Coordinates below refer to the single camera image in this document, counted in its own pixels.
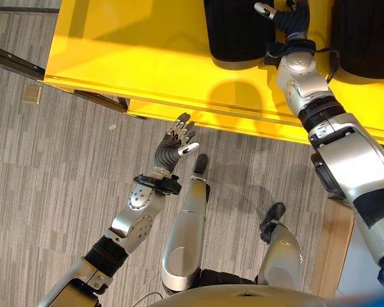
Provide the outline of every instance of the robot forearm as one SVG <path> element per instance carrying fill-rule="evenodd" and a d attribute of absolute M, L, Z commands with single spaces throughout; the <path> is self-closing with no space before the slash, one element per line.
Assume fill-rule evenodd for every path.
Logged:
<path fill-rule="evenodd" d="M 179 194 L 181 186 L 172 171 L 177 161 L 199 147 L 189 144 L 193 137 L 190 116 L 180 115 L 166 132 L 147 176 L 139 175 L 127 204 L 114 218 L 111 227 L 57 282 L 39 307 L 100 306 L 97 295 L 105 292 L 115 272 L 145 240 L 155 217 L 162 211 L 167 194 Z"/>
<path fill-rule="evenodd" d="M 273 50 L 277 54 L 268 52 L 266 58 L 280 60 L 277 83 L 308 132 L 316 173 L 328 191 L 347 198 L 384 284 L 384 149 L 344 110 L 316 70 L 316 45 L 306 39 L 307 1 L 298 1 L 298 7 L 299 12 L 282 13 L 255 5 L 287 37 L 285 45 L 275 47 L 278 52 Z"/>

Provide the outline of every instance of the yellow table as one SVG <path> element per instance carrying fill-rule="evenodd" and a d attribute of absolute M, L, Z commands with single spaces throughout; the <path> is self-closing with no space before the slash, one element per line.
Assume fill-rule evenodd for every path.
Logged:
<path fill-rule="evenodd" d="M 310 2 L 309 38 L 319 49 L 329 46 L 332 3 Z M 320 71 L 327 62 L 317 56 Z M 259 63 L 231 71 L 212 62 L 203 0 L 65 0 L 44 81 L 129 97 L 130 114 L 173 120 L 189 111 L 205 127 L 308 143 L 276 68 Z M 335 79 L 330 88 L 384 143 L 384 80 Z"/>

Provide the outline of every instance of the robotic hand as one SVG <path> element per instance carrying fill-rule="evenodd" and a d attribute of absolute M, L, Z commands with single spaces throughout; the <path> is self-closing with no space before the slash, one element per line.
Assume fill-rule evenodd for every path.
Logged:
<path fill-rule="evenodd" d="M 255 10 L 285 32 L 268 46 L 266 64 L 278 66 L 277 83 L 315 149 L 311 159 L 325 189 L 346 198 L 384 285 L 384 149 L 345 112 L 317 70 L 316 44 L 307 40 L 308 1 L 288 1 L 291 12 L 256 3 Z M 321 51 L 333 52 L 331 49 Z"/>
<path fill-rule="evenodd" d="M 100 307 L 115 272 L 147 237 L 154 218 L 163 209 L 167 194 L 179 194 L 178 177 L 172 175 L 178 160 L 199 148 L 189 143 L 194 123 L 184 113 L 172 123 L 159 144 L 148 176 L 139 175 L 128 204 L 91 250 L 81 257 L 42 299 L 39 307 Z"/>

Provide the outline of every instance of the gray fabric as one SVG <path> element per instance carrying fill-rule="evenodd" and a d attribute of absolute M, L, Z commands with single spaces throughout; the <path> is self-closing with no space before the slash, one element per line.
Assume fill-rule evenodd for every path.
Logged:
<path fill-rule="evenodd" d="M 45 66 L 56 16 L 0 13 L 0 47 Z M 38 106 L 22 104 L 25 82 L 0 68 L 0 307 L 34 306 L 84 255 L 146 172 L 167 122 L 137 120 L 43 85 Z M 108 130 L 112 124 L 117 126 Z M 210 158 L 203 268 L 254 279 L 266 245 L 259 223 L 276 201 L 297 236 L 308 291 L 326 193 L 309 146 L 196 129 Z M 198 153 L 175 168 L 187 184 Z M 131 306 L 163 293 L 161 255 L 186 192 L 168 198 L 148 239 L 116 274 L 103 306 Z M 143 303 L 155 301 L 149 297 Z"/>
<path fill-rule="evenodd" d="M 61 0 L 0 0 L 0 6 L 23 8 L 60 8 Z"/>

